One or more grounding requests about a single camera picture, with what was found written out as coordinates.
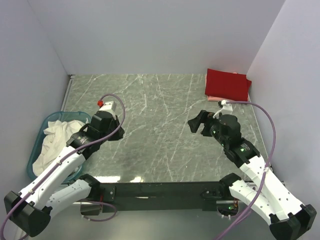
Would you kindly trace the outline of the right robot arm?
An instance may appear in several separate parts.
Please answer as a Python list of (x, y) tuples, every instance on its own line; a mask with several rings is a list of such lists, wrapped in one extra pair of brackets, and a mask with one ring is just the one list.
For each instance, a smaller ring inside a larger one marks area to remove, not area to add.
[(223, 147), (226, 157), (247, 175), (257, 189), (250, 187), (238, 175), (231, 173), (221, 179), (219, 187), (222, 198), (233, 197), (247, 204), (268, 224), (270, 232), (277, 240), (297, 240), (314, 223), (316, 209), (303, 204), (283, 185), (257, 148), (241, 133), (241, 125), (234, 115), (201, 110), (188, 122), (190, 131), (196, 133), (201, 124), (201, 134), (213, 137)]

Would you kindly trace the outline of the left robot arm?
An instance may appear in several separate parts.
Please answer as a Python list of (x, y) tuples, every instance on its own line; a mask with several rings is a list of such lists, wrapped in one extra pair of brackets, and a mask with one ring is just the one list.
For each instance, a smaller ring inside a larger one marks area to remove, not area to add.
[(58, 187), (76, 167), (82, 165), (106, 141), (123, 138), (124, 130), (113, 109), (99, 110), (66, 142), (54, 160), (32, 183), (18, 193), (4, 197), (6, 220), (13, 222), (27, 236), (39, 235), (51, 218), (79, 200), (100, 200), (103, 189), (93, 176), (85, 174), (70, 186)]

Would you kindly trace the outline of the white t-shirt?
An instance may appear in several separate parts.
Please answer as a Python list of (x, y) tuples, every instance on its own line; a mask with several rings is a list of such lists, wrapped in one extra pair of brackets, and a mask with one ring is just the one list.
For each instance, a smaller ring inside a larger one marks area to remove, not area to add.
[(77, 133), (84, 125), (80, 120), (48, 122), (48, 127), (43, 130), (45, 138), (41, 152), (32, 164), (33, 173), (37, 177), (58, 157), (72, 134)]

